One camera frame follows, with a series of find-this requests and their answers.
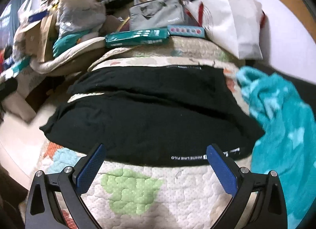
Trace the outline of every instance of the blue curtain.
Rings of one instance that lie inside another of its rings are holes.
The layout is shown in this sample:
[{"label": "blue curtain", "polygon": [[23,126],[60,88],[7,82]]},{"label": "blue curtain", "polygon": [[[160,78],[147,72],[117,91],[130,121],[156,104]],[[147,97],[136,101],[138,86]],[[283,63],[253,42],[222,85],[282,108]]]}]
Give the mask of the blue curtain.
[{"label": "blue curtain", "polygon": [[20,9],[21,5],[24,3],[25,0],[11,0],[11,12],[10,12],[10,38],[8,43],[13,45],[13,38],[16,30],[20,26],[19,18],[18,18],[18,10]]}]

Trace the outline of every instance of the gray bag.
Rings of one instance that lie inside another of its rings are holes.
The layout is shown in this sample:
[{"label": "gray bag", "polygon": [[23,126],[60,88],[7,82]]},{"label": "gray bag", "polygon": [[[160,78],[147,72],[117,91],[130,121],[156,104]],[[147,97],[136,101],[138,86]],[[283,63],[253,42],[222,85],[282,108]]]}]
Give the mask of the gray bag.
[{"label": "gray bag", "polygon": [[180,0],[152,0],[130,8],[130,30],[187,25],[188,17]]}]

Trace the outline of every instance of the metal bolt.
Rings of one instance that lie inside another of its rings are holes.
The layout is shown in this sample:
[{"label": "metal bolt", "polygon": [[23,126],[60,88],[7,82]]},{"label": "metal bolt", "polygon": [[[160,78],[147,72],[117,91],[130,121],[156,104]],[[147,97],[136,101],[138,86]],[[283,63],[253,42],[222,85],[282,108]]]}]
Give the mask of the metal bolt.
[{"label": "metal bolt", "polygon": [[35,175],[36,175],[37,177],[40,177],[41,175],[43,175],[43,171],[42,171],[42,170],[37,171],[37,172],[35,173]]},{"label": "metal bolt", "polygon": [[277,172],[275,172],[274,170],[271,170],[271,176],[276,177],[277,176]]},{"label": "metal bolt", "polygon": [[69,173],[72,171],[72,167],[65,167],[64,172]]},{"label": "metal bolt", "polygon": [[246,167],[241,167],[240,171],[244,174],[247,174],[249,172],[249,169],[247,169]]}]

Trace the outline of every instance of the teal fleece blanket with stars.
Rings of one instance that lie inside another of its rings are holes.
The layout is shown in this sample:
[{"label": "teal fleece blanket with stars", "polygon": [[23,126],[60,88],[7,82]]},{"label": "teal fleece blanket with stars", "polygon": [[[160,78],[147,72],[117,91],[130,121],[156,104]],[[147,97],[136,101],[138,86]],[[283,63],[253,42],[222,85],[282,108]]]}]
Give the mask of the teal fleece blanket with stars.
[{"label": "teal fleece blanket with stars", "polygon": [[237,73],[250,115],[265,131],[253,148],[251,171],[275,170],[282,184],[288,229],[295,229],[316,197],[316,123],[294,85],[244,66]]}]

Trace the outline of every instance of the green wipes package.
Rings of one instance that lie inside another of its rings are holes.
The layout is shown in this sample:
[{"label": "green wipes package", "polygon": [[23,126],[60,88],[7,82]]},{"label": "green wipes package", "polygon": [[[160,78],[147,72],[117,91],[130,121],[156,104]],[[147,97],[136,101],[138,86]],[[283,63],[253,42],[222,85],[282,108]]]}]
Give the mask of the green wipes package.
[{"label": "green wipes package", "polygon": [[167,28],[115,32],[105,36],[106,47],[131,47],[168,42]]}]

